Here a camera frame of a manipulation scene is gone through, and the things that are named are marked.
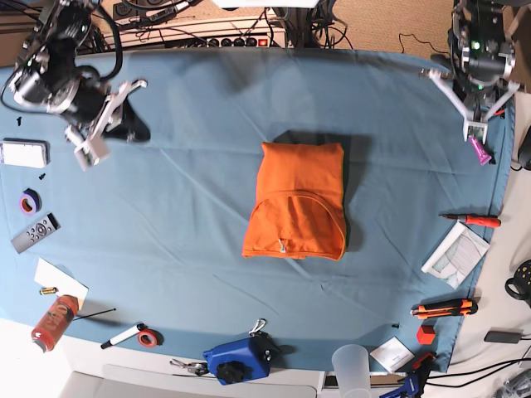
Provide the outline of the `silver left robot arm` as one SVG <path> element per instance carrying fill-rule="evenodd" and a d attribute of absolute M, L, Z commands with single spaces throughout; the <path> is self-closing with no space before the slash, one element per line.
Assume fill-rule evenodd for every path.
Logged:
<path fill-rule="evenodd" d="M 449 70 L 424 69 L 463 118 L 462 135 L 486 143 L 488 122 L 519 90 L 509 79 L 514 42 L 505 33 L 501 1 L 454 1 L 448 34 Z"/>

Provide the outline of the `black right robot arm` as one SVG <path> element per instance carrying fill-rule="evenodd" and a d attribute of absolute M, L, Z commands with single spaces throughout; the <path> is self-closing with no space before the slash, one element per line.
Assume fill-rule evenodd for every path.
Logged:
<path fill-rule="evenodd" d="M 78 66 L 78 48 L 89 36 L 93 13 L 99 13 L 114 38 L 114 67 L 102 75 L 93 66 Z M 122 69 L 124 52 L 119 29 L 98 1 L 53 1 L 47 4 L 22 44 L 14 70 L 3 85 L 13 93 L 14 110 L 54 114 L 67 126 L 66 140 L 86 170 L 109 156 L 107 140 L 146 143 L 151 133 L 134 112 L 129 95 L 148 83 L 125 81 L 112 91 L 111 80 Z"/>

